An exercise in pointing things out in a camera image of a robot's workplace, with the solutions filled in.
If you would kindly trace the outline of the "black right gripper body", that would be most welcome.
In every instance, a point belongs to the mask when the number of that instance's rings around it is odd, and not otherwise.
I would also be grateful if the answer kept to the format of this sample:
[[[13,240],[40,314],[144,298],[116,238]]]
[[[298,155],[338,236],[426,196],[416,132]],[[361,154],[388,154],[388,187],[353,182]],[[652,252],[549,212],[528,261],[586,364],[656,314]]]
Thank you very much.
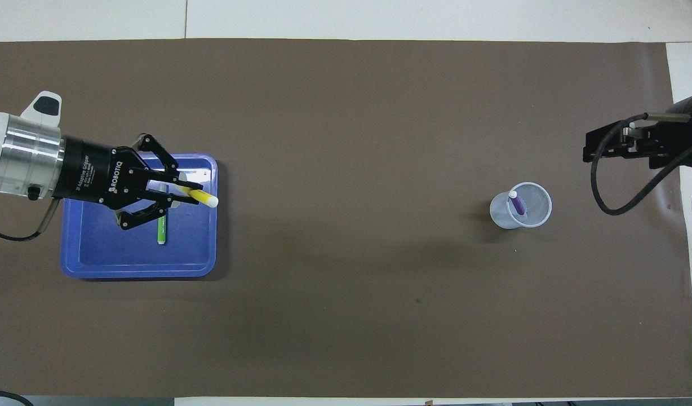
[[[650,169],[662,169],[671,162],[692,167],[692,96],[666,112],[647,113],[645,121],[653,124],[622,131],[626,146],[633,140],[649,140],[654,146],[654,155],[648,158]]]

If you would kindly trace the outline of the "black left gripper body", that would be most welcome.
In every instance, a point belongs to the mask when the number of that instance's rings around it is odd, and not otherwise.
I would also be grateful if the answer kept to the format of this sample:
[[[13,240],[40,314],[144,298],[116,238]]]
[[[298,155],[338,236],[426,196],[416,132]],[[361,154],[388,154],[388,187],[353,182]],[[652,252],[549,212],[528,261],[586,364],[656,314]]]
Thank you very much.
[[[132,176],[150,167],[134,149],[109,147],[72,136],[64,136],[61,141],[63,161],[52,196],[90,201],[110,209],[123,209],[137,202],[137,197],[124,190],[145,190],[147,180]]]

